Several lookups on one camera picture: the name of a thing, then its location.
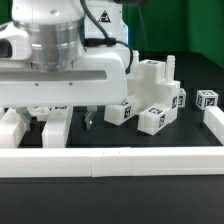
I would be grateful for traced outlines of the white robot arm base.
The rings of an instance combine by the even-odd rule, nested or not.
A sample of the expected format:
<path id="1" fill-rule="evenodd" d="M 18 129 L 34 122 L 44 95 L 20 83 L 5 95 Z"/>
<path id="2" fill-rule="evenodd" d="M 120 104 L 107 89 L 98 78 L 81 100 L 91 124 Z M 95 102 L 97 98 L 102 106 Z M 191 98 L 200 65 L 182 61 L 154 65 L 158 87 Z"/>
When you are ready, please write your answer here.
<path id="1" fill-rule="evenodd" d="M 112 0 L 86 0 L 86 5 L 110 38 L 128 42 L 128 27 L 123 21 L 120 4 Z"/>

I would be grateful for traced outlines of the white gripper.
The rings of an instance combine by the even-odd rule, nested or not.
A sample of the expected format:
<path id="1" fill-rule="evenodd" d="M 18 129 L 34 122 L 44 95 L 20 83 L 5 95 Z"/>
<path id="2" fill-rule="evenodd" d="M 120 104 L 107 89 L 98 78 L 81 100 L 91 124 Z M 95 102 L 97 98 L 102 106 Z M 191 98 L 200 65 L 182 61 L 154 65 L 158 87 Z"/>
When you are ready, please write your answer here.
<path id="1" fill-rule="evenodd" d="M 122 47 L 84 47 L 84 54 L 62 72 L 41 72 L 31 63 L 28 33 L 13 22 L 0 26 L 0 107 L 15 107 L 30 130 L 26 107 L 88 106 L 87 129 L 96 106 L 120 104 L 127 98 L 128 51 Z"/>

